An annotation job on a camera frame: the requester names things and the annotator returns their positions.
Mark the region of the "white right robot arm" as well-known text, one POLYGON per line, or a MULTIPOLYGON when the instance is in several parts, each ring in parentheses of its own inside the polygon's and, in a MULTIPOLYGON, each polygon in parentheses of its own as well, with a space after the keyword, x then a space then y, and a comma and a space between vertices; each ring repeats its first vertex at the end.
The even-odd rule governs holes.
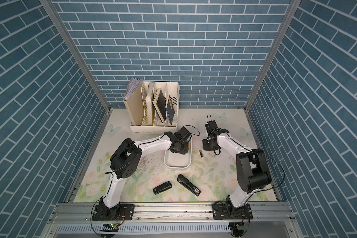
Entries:
POLYGON ((216 155, 221 150, 236 157, 236 175, 238 186, 227 197, 226 206, 230 213, 247 205, 248 200, 257 192, 271 184, 271 174, 267 159, 261 149, 250 148, 230 135, 227 129, 221 129, 215 121, 205 124, 207 137, 202 140, 205 151, 216 155))

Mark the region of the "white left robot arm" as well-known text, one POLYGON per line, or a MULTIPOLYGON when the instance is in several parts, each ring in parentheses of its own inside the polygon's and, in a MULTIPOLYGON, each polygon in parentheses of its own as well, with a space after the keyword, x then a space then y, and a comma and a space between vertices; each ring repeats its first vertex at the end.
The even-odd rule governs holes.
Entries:
POLYGON ((143 156, 167 150, 185 155, 188 152, 191 137, 192 134, 189 130, 182 127, 178 132, 172 133, 168 131, 148 140, 134 141, 131 138, 125 139, 110 158, 111 170, 109 173, 112 178, 106 194, 100 200, 100 204, 107 209, 112 209, 120 204, 121 193, 126 179, 135 173, 143 156))

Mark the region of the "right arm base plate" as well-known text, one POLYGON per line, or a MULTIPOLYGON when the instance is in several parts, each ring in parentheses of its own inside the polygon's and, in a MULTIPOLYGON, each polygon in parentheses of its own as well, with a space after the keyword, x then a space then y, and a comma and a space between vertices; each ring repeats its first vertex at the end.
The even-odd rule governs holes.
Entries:
POLYGON ((235 208, 229 202, 215 202, 212 204, 212 214, 214 220, 252 220, 252 210, 249 204, 235 208))

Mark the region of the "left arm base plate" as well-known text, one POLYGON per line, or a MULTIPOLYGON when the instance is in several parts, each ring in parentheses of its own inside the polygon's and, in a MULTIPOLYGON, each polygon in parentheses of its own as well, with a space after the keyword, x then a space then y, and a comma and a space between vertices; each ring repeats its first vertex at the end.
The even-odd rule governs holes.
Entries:
POLYGON ((96 205, 91 216, 93 221, 130 221, 134 213, 134 204, 120 203, 113 208, 104 204, 96 205))

